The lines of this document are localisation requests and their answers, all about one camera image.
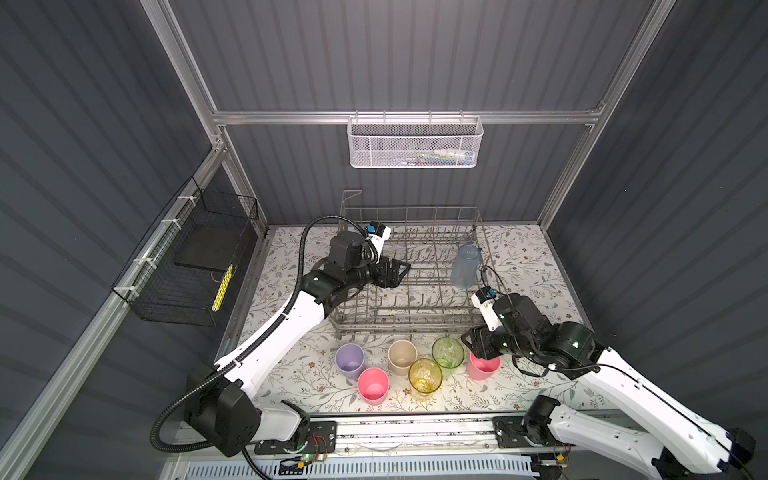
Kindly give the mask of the green transparent cup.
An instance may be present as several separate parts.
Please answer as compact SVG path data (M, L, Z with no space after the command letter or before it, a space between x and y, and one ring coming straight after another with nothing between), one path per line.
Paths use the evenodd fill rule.
M431 355L441 368L454 370L464 363L465 347L460 340L443 336L432 344Z

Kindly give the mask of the blue-grey transparent cup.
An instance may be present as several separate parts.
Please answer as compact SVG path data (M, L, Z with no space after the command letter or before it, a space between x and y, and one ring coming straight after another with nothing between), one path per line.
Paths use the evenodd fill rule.
M476 284L482 263L481 249L474 244L462 244L452 266L450 283L457 288L469 289Z

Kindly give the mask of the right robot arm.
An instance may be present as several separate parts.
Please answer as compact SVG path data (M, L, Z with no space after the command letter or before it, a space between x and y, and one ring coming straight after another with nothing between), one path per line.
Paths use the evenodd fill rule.
M632 430L582 414L540 394L514 432L540 447L586 448L652 479L748 479L754 437L685 407L635 370L587 326L553 323L533 301L485 286L471 297L483 325L462 343L483 360L524 359L604 396L639 425Z

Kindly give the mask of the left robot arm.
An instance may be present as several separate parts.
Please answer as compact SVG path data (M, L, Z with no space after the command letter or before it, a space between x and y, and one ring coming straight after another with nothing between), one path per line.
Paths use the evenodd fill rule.
M410 265L383 253L390 227L372 222L364 231L341 231L327 257L300 273L282 308L235 350L220 358L207 386L185 402L185 421L227 457L253 441L303 442L306 414L283 402L258 401L262 383L282 358L341 304L368 285L397 287Z

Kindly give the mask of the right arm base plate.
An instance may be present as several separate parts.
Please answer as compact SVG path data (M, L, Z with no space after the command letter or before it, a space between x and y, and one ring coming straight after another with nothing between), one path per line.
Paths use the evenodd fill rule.
M512 448L554 448L569 451L571 444L560 442L549 433L529 433L523 425L522 416L501 415L491 419L497 446L502 449Z

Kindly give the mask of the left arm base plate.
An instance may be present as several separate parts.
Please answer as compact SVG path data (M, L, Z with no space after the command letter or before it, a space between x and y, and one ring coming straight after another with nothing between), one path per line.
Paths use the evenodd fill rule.
M254 441L252 452L256 455L330 454L335 451L337 430L338 423L335 421L302 421L297 432L287 441Z

